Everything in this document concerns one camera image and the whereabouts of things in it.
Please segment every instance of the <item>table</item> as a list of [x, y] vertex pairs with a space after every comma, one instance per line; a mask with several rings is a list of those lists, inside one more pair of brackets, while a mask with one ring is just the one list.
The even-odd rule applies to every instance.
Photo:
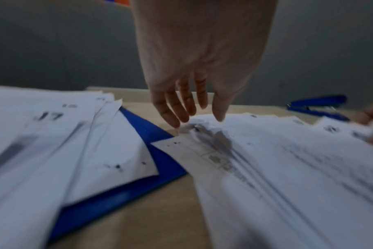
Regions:
[[[124, 102], [123, 107], [176, 135], [149, 102]], [[197, 107], [197, 114], [211, 113]], [[317, 117], [270, 106], [233, 105], [228, 113], [297, 116], [313, 123]], [[344, 111], [352, 118], [354, 112]], [[211, 248], [192, 177], [181, 177], [67, 235], [50, 249], [208, 249]]]

